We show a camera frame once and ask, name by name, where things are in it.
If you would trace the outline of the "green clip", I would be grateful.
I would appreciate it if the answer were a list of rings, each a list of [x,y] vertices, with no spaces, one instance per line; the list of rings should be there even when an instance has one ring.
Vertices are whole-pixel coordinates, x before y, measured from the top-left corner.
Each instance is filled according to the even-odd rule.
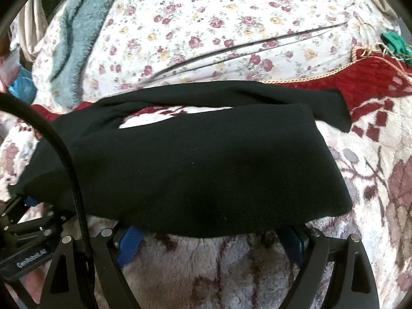
[[[411,65],[411,46],[395,31],[389,31],[381,34],[381,39],[386,47],[399,60]]]

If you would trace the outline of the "black pants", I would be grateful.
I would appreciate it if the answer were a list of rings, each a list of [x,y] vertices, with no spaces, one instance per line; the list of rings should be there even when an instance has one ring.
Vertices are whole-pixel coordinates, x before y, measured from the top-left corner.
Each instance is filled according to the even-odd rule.
[[[350,131],[339,90],[231,81],[111,96],[52,126],[73,159],[87,214],[212,238],[352,209],[319,120]]]

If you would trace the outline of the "beige curtain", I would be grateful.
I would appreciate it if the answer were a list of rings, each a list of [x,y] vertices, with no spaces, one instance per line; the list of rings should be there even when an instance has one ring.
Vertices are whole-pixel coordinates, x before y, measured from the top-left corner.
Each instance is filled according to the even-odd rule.
[[[41,0],[28,0],[17,16],[18,40],[24,58],[35,62],[48,28]]]

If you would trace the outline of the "red white plush blanket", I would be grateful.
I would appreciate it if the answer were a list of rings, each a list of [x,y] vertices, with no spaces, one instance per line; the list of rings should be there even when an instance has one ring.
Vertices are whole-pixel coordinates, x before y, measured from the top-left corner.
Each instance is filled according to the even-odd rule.
[[[319,123],[353,209],[312,226],[361,237],[382,308],[411,307],[411,68],[356,46],[346,66],[291,87],[338,88],[350,104],[348,134]],[[192,239],[148,235],[126,280],[143,308],[278,308],[297,267],[275,233]]]

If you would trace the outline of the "teal fleece jacket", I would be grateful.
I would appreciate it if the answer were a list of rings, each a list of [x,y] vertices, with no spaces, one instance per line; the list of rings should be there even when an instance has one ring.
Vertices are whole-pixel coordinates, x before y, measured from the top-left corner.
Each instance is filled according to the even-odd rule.
[[[54,100],[73,109],[82,99],[80,77],[114,0],[70,0],[60,20],[50,74]]]

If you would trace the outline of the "blue plastic bag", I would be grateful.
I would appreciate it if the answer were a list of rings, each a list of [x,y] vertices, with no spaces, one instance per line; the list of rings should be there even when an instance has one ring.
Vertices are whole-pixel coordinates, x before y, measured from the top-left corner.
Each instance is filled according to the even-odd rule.
[[[9,86],[8,92],[26,104],[31,105],[37,93],[31,72],[25,69],[25,67],[20,66],[19,74],[11,86]]]

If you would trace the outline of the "floral white quilt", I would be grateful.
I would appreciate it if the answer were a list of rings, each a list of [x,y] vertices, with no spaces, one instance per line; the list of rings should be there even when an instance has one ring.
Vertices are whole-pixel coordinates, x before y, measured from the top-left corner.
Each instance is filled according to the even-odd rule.
[[[54,100],[57,11],[33,65],[36,103]],[[291,80],[333,71],[355,45],[399,31],[384,0],[114,0],[80,77],[83,101],[184,82]]]

